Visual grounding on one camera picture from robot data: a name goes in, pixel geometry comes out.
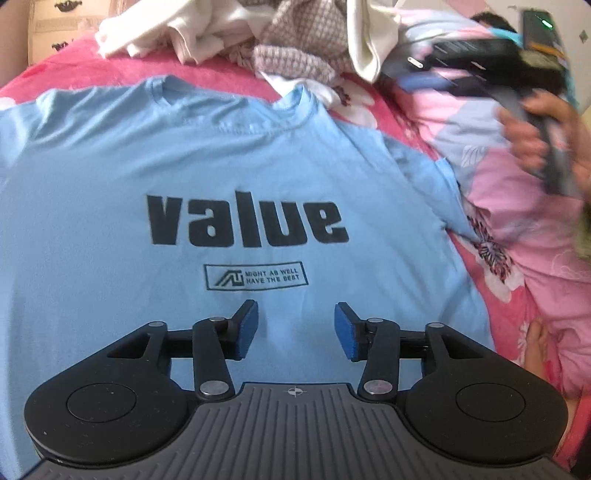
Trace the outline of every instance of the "t-shirt sleeve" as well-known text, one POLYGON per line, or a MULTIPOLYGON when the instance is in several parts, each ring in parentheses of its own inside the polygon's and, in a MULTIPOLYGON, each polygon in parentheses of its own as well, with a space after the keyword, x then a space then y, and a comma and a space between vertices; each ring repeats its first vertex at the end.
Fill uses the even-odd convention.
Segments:
POLYGON ((451 165, 445 158, 433 161, 391 137, 385 144, 402 174, 445 226, 474 241, 478 237, 467 220, 460 190, 451 165))

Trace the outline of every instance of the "black hair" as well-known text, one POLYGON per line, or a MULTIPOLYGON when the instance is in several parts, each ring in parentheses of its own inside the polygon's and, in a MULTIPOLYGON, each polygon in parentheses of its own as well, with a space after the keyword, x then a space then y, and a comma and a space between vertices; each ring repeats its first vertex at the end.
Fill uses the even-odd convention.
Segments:
POLYGON ((480 12, 471 17, 470 20, 474 20, 475 22, 486 22, 493 28, 500 28, 502 30, 517 33, 517 30, 514 29, 505 18, 492 12, 480 12))

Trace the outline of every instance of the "light blue t-shirt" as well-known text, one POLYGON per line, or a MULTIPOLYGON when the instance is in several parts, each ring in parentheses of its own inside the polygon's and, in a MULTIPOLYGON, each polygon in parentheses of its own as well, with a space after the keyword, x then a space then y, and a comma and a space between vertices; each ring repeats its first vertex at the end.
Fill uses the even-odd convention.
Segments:
MULTIPOLYGON (((356 386, 340 301, 492 348, 446 227, 473 235, 445 160, 335 121, 305 89, 270 105, 156 77, 0 112, 2 473, 37 460, 32 390, 153 320, 188 329, 258 301, 249 354, 229 362, 238 388, 356 386)), ((173 378, 193 388, 190 363, 173 378)), ((417 378, 402 366, 402 388, 417 378)))

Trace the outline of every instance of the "white towel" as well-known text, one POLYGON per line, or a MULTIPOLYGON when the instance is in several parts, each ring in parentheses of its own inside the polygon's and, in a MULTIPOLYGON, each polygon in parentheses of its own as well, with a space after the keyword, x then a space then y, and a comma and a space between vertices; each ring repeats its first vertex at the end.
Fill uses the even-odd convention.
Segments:
POLYGON ((103 57, 121 50, 144 56, 165 39, 182 63, 200 63, 259 36, 274 12, 266 5, 245 8, 236 0, 140 0, 103 20, 95 37, 103 57))
POLYGON ((400 15, 376 0, 347 0, 349 55, 357 74, 369 83, 398 42, 400 15))

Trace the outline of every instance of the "printed logo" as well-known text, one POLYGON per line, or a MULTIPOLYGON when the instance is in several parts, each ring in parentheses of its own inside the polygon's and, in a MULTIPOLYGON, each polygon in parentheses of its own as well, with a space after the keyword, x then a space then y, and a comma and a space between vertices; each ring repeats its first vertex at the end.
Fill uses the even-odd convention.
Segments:
POLYGON ((204 265, 208 290, 259 291, 308 285, 302 262, 267 265, 204 265))
POLYGON ((242 270, 226 270, 222 278, 216 283, 216 287, 225 287, 229 283, 232 284, 232 287, 243 287, 244 275, 242 270))

